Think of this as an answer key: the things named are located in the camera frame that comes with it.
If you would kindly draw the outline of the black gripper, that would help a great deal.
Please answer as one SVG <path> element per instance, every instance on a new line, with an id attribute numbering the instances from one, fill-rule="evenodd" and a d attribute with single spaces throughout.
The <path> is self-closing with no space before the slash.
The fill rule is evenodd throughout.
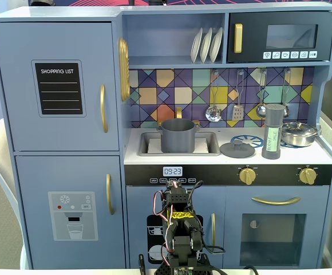
<path id="1" fill-rule="evenodd" d="M 188 190 L 183 187 L 181 181 L 169 181 L 167 183 L 167 190 L 171 194 L 188 194 Z"/>

